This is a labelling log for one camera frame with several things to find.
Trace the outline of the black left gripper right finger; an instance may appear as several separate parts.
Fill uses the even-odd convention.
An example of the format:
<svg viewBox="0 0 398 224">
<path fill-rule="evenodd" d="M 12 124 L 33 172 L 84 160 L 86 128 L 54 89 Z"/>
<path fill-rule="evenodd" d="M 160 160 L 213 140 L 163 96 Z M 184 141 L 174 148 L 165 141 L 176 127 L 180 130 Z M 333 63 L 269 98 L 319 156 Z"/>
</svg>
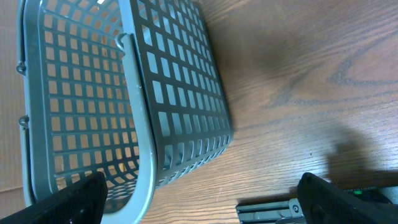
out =
<svg viewBox="0 0 398 224">
<path fill-rule="evenodd" d="M 306 172 L 297 196 L 307 223 L 397 223 L 397 204 L 378 189 L 342 190 Z"/>
</svg>

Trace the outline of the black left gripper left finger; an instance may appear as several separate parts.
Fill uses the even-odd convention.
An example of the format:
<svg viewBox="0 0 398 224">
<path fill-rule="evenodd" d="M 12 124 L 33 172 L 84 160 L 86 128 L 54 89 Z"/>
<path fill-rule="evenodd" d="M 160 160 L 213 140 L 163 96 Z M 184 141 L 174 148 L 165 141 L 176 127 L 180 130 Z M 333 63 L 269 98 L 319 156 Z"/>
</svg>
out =
<svg viewBox="0 0 398 224">
<path fill-rule="evenodd" d="M 107 194 L 105 176 L 97 172 L 38 203 L 1 219 L 1 224 L 100 223 Z"/>
</svg>

